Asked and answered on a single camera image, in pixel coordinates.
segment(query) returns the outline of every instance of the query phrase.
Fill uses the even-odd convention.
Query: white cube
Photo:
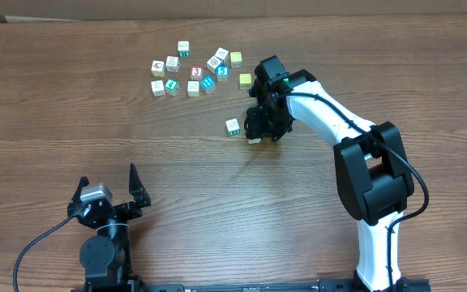
[[[226,65],[226,62],[228,61],[228,57],[229,57],[228,51],[226,49],[219,48],[217,49],[215,57],[219,58],[223,65]]]
[[[217,82],[228,81],[228,67],[221,65],[217,68]]]
[[[179,91],[179,82],[175,79],[169,78],[165,83],[165,91],[171,96],[175,96]]]
[[[162,95],[165,95],[165,89],[163,88],[162,80],[152,81],[151,87],[152,94],[154,94],[155,97],[161,97]]]
[[[191,67],[191,80],[200,81],[203,78],[202,67]]]
[[[216,56],[211,57],[210,60],[207,62],[207,68],[216,74],[216,69],[221,65],[221,60]]]
[[[199,97],[199,81],[189,81],[186,92],[189,97]]]
[[[241,129],[239,128],[239,123],[236,118],[226,121],[226,129],[228,129],[228,135],[237,135],[241,133]]]
[[[167,57],[167,71],[178,72],[179,71],[179,58],[178,57]]]
[[[189,58],[191,56],[191,44],[188,41],[178,42],[179,57]]]
[[[165,64],[163,61],[152,61],[151,72],[154,76],[165,76]]]

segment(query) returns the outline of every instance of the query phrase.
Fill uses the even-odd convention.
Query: wood grain
[[[191,42],[167,77],[218,46],[241,51],[215,94],[152,96],[152,60]],[[351,277],[356,225],[338,199],[332,151],[300,122],[276,144],[228,137],[254,100],[238,74],[273,54],[337,100],[400,129],[431,191],[401,226],[400,264],[434,291],[467,290],[467,15],[0,24],[0,291],[22,248],[66,216],[79,177],[129,200],[134,162],[153,205],[131,223],[149,283],[235,284]],[[412,211],[422,202],[416,192]],[[21,291],[81,287],[76,222],[37,244]]]

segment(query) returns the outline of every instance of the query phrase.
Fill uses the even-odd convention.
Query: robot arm
[[[389,287],[387,232],[391,222],[403,216],[406,197],[413,193],[410,172],[388,159],[361,132],[326,103],[294,92],[318,95],[331,102],[344,116],[364,131],[379,138],[406,159],[399,131],[390,123],[376,126],[351,113],[323,90],[320,82],[307,71],[290,74],[276,56],[266,59],[255,69],[257,79],[250,90],[258,105],[248,109],[245,130],[248,139],[271,137],[279,140],[292,130],[293,120],[304,122],[335,152],[336,182],[341,201],[349,214],[358,220],[360,259],[358,280],[369,291]],[[277,96],[287,94],[284,100]],[[367,169],[365,160],[382,157],[382,164]],[[392,283],[401,278],[397,266],[399,225],[394,226],[391,240]]]
[[[364,131],[370,131],[375,124],[351,113],[344,106],[329,96],[318,81],[305,82],[298,85],[291,92],[305,92],[318,94],[334,104],[345,116],[354,121]],[[322,101],[309,97],[286,97],[289,114],[300,122],[305,123],[313,129],[328,145],[333,147],[344,138],[356,138],[361,135],[354,128],[335,113]],[[357,222],[360,259],[357,273],[363,284],[370,291],[385,290],[389,286],[387,270],[387,228],[390,223],[403,216],[403,212],[394,212],[379,219],[378,224],[372,226],[364,220]],[[392,278],[393,283],[401,278],[400,269],[397,266],[397,238],[399,235],[399,224],[394,226],[392,234]]]

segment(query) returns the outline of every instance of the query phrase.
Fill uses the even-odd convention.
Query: wooden table
[[[152,60],[182,59],[176,97],[152,96]],[[243,66],[215,94],[186,96],[190,66],[217,47]],[[0,24],[0,291],[23,247],[66,217],[80,176],[114,203],[134,162],[152,197],[131,222],[135,271],[149,283],[235,284],[350,278],[356,224],[338,198],[332,150],[295,123],[278,143],[228,137],[254,99],[238,89],[276,54],[348,109],[400,129],[431,191],[401,225],[400,265],[434,291],[467,290],[467,15]],[[407,212],[420,206],[418,191]],[[76,221],[37,244],[21,291],[81,287]]]

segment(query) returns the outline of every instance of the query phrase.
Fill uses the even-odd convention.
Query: wooden block
[[[152,61],[151,72],[154,76],[165,76],[165,64],[163,61]]]
[[[230,62],[232,63],[232,68],[242,67],[242,55],[241,55],[241,52],[232,52],[232,53],[230,53]]]
[[[191,68],[191,80],[200,81],[202,78],[203,78],[203,68],[192,67]]]
[[[241,128],[239,128],[236,118],[226,121],[226,129],[228,130],[228,135],[238,135],[241,133]]]
[[[212,77],[207,76],[203,80],[200,81],[201,88],[207,94],[210,94],[216,90],[216,81]]]
[[[221,65],[221,60],[216,56],[213,56],[207,62],[207,68],[213,73],[216,74],[216,69]]]
[[[240,74],[239,85],[241,89],[250,89],[251,88],[251,74]]]
[[[229,69],[227,66],[221,65],[217,68],[217,82],[228,81]]]
[[[171,96],[175,96],[179,91],[179,82],[175,79],[169,78],[165,83],[165,91]]]
[[[199,81],[189,81],[186,92],[189,97],[199,97]]]
[[[229,58],[228,51],[226,49],[219,48],[217,49],[215,57],[221,60],[221,64],[226,65]]]
[[[178,57],[167,57],[167,71],[178,72],[179,71],[179,58]]]
[[[191,44],[188,41],[178,42],[178,55],[182,58],[189,58],[191,56]]]
[[[152,87],[152,94],[154,94],[155,97],[161,97],[165,95],[165,89],[163,88],[162,80],[152,81],[151,87]]]

